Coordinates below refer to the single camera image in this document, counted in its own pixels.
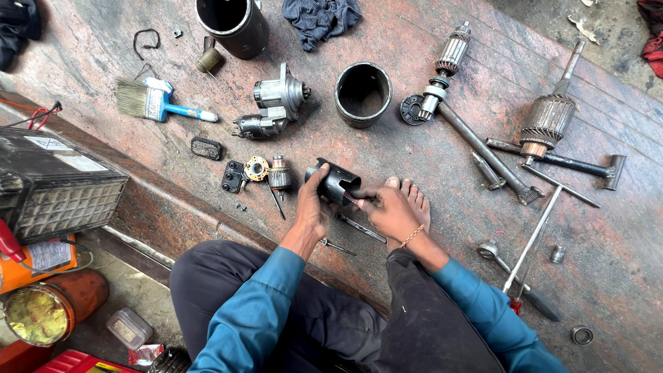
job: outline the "red wire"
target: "red wire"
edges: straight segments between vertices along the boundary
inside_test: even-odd
[[[43,126],[44,123],[46,123],[46,121],[48,120],[49,115],[50,115],[50,113],[44,115],[44,120],[42,120],[42,122],[37,126],[37,128],[34,129],[35,131],[38,131],[41,128],[41,126]],[[30,129],[31,127],[32,127],[32,121],[30,121],[30,124],[28,125],[28,129]]]
[[[7,101],[7,100],[2,100],[2,99],[0,99],[0,102],[4,102],[4,103],[9,104],[9,105],[14,105],[14,106],[17,106],[17,107],[23,108],[23,109],[34,110],[34,114],[32,115],[33,118],[36,117],[37,114],[39,114],[39,113],[46,113],[48,111],[47,108],[38,108],[38,109],[36,109],[36,108],[31,108],[30,106],[19,105],[19,104],[16,104],[14,102]],[[44,123],[46,123],[46,120],[48,120],[48,116],[50,114],[59,113],[61,111],[62,111],[62,109],[57,109],[57,110],[53,110],[52,112],[44,115],[44,120],[42,120],[42,122],[34,130],[38,131],[44,125]],[[32,129],[32,123],[33,122],[34,122],[34,119],[32,119],[28,122],[28,129]]]

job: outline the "rag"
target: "rag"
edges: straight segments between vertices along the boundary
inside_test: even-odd
[[[650,31],[641,56],[654,73],[663,78],[663,0],[638,0],[638,10]]]
[[[281,13],[297,30],[307,52],[316,48],[318,40],[344,33],[361,18],[356,0],[284,0]]]
[[[34,0],[0,0],[0,70],[5,71],[26,38],[41,37],[41,18]]]

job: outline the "small plastic container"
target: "small plastic container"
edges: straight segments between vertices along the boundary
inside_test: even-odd
[[[124,307],[106,322],[106,327],[129,350],[138,350],[152,336],[152,327],[136,315],[132,309]]]

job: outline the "man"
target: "man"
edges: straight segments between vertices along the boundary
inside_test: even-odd
[[[378,372],[566,371],[506,295],[431,239],[430,203],[409,179],[355,193],[389,237],[388,323],[303,274],[337,207],[317,195],[328,173],[322,165],[300,189],[294,224],[270,256],[210,241],[175,263],[170,286],[190,373],[355,371],[348,360]]]

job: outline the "blue brush handle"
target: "blue brush handle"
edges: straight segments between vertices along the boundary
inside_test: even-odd
[[[192,117],[192,118],[196,118],[196,119],[202,119],[202,120],[210,121],[210,122],[215,122],[219,119],[219,117],[217,117],[216,114],[214,114],[214,113],[206,112],[204,110],[186,108],[184,106],[165,104],[164,109],[167,112],[180,114],[180,115],[186,115],[188,117]]]

